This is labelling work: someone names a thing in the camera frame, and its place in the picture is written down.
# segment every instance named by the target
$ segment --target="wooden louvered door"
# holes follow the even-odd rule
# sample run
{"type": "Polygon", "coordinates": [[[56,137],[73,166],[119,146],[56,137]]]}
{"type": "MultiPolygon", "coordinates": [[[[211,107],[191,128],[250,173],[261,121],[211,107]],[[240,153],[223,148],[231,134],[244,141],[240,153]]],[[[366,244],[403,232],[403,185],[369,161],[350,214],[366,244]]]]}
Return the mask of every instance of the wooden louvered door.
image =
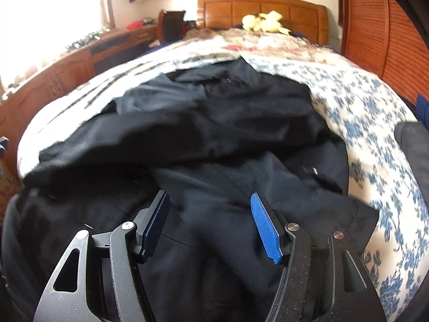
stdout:
{"type": "Polygon", "coordinates": [[[345,56],[415,102],[429,98],[429,50],[395,0],[347,0],[345,56]]]}

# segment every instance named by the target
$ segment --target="black clothing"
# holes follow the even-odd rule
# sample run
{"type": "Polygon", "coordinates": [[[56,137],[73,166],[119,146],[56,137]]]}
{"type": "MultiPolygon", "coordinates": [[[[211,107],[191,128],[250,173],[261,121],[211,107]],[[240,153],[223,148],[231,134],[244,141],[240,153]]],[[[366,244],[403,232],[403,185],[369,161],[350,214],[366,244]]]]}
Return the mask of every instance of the black clothing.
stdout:
{"type": "Polygon", "coordinates": [[[262,246],[254,192],[312,236],[344,232],[359,253],[378,220],[347,196],[345,144],[309,88],[243,59],[139,85],[40,161],[6,215],[38,294],[78,230],[112,231],[160,188],[170,194],[155,255],[140,270],[160,322],[265,319],[282,268],[262,246]]]}
{"type": "Polygon", "coordinates": [[[429,133],[421,122],[399,122],[395,140],[404,152],[426,205],[429,201],[429,133]]]}

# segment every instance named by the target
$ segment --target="rivet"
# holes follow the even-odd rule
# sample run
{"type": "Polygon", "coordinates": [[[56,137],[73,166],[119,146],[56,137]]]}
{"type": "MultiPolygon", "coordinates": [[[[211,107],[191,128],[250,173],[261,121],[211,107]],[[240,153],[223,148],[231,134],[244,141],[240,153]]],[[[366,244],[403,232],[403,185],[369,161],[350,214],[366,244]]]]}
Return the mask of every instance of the rivet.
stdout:
{"type": "Polygon", "coordinates": [[[88,230],[80,230],[77,234],[76,234],[76,238],[78,240],[83,240],[86,236],[89,235],[88,230]]]}
{"type": "Polygon", "coordinates": [[[344,238],[344,234],[341,231],[334,231],[334,237],[337,240],[342,240],[344,238]]]}
{"type": "Polygon", "coordinates": [[[289,223],[289,224],[287,224],[286,228],[289,231],[298,231],[299,230],[299,225],[297,223],[289,223]]]}
{"type": "Polygon", "coordinates": [[[132,221],[126,221],[122,224],[122,228],[124,230],[131,230],[134,227],[134,223],[132,221]]]}

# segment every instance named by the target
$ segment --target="wooden cabinet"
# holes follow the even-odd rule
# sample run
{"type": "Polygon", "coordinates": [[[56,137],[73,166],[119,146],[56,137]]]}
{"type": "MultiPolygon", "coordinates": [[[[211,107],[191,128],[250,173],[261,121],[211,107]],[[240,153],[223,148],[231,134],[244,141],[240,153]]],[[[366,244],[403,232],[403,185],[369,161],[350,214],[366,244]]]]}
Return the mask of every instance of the wooden cabinet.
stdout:
{"type": "Polygon", "coordinates": [[[104,39],[75,50],[47,66],[0,103],[0,136],[9,139],[9,149],[4,156],[9,171],[18,176],[18,143],[30,121],[45,105],[68,94],[97,74],[134,59],[156,38],[156,25],[134,31],[112,31],[104,39]]]}
{"type": "Polygon", "coordinates": [[[405,98],[429,97],[429,50],[395,0],[347,0],[344,55],[405,98]]]}
{"type": "Polygon", "coordinates": [[[3,158],[0,158],[0,227],[8,201],[19,192],[18,180],[9,172],[3,158]]]}
{"type": "Polygon", "coordinates": [[[52,67],[53,87],[62,97],[95,77],[89,49],[75,52],[52,67]]]}

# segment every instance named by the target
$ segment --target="yellow stuffed animal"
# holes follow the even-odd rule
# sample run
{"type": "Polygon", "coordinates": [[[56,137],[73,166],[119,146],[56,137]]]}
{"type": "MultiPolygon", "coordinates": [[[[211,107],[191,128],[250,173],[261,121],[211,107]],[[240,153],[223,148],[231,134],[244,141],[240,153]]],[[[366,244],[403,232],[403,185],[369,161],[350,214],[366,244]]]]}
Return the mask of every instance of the yellow stuffed animal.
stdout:
{"type": "Polygon", "coordinates": [[[283,16],[272,10],[270,13],[259,13],[259,16],[246,15],[242,19],[244,30],[263,31],[263,32],[281,32],[289,35],[290,30],[286,29],[280,23],[283,16]]]}

